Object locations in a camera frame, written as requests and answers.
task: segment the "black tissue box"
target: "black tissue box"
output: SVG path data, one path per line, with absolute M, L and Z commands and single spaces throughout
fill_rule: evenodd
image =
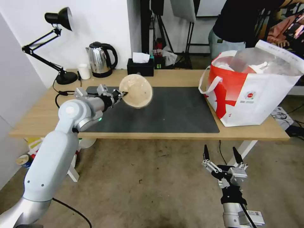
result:
M 140 74 L 141 76 L 154 75 L 154 59 L 149 59 L 147 63 L 134 63 L 132 59 L 128 60 L 127 64 L 128 75 Z

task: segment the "desk lamp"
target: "desk lamp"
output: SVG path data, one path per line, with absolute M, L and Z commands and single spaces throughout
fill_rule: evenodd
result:
M 75 74 L 73 72 L 67 72 L 63 69 L 62 66 L 49 62 L 34 53 L 34 51 L 36 49 L 40 48 L 41 46 L 49 43 L 50 41 L 52 41 L 60 36 L 62 29 L 59 28 L 58 25 L 61 24 L 66 29 L 72 31 L 73 24 L 72 24 L 72 14 L 71 14 L 70 8 L 69 7 L 63 8 L 57 14 L 56 13 L 46 13 L 44 15 L 44 18 L 48 23 L 50 23 L 54 27 L 54 29 L 52 31 L 50 31 L 49 33 L 45 34 L 44 36 L 40 37 L 39 39 L 35 40 L 34 42 L 22 47 L 22 51 L 25 52 L 26 54 L 29 54 L 32 57 L 38 59 L 39 61 L 47 64 L 48 66 L 52 67 L 53 69 L 57 70 L 58 75 L 56 77 L 56 81 L 58 84 L 66 85 L 66 84 L 75 82 L 78 79 L 77 74 Z M 47 37 L 53 33 L 55 33 L 56 36 L 50 38 L 49 40 L 47 40 L 45 42 L 37 43 L 38 41 L 44 39 L 45 37 Z

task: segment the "electric kettle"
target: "electric kettle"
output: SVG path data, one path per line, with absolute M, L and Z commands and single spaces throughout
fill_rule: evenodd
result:
M 117 53 L 115 49 L 106 43 L 94 42 L 85 48 L 90 60 L 92 74 L 97 78 L 105 78 L 112 74 L 112 70 L 117 65 Z M 111 64 L 108 50 L 112 51 L 115 62 Z

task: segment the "robotic hand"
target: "robotic hand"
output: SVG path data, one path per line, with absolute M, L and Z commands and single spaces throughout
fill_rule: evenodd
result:
M 247 178 L 245 170 L 248 165 L 243 163 L 241 155 L 233 147 L 233 154 L 237 167 L 218 165 L 216 166 L 209 158 L 207 145 L 204 148 L 204 160 L 202 165 L 218 179 L 218 185 L 222 189 L 223 197 L 221 203 L 224 208 L 223 219 L 225 227 L 250 228 L 265 224 L 263 216 L 259 211 L 248 211 L 247 202 L 242 197 L 241 186 Z
M 55 130 L 43 140 L 25 176 L 24 194 L 11 209 L 0 215 L 0 228 L 34 223 L 47 211 L 78 148 L 77 134 L 100 121 L 103 112 L 127 94 L 118 90 L 111 94 L 105 85 L 99 85 L 97 93 L 98 96 L 90 97 L 82 88 L 77 88 L 76 99 L 61 105 Z

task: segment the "red and white bag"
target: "red and white bag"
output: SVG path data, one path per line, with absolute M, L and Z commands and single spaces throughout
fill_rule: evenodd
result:
M 199 81 L 199 91 L 205 95 L 225 127 L 260 125 L 304 74 L 304 60 L 287 50 L 264 41 L 259 41 L 256 48 L 280 57 L 302 74 L 239 73 L 229 70 L 229 67 L 219 68 L 213 65 L 217 59 L 232 58 L 237 53 L 222 52 L 207 68 L 210 69 L 207 90 L 201 88 L 207 76 L 205 71 Z

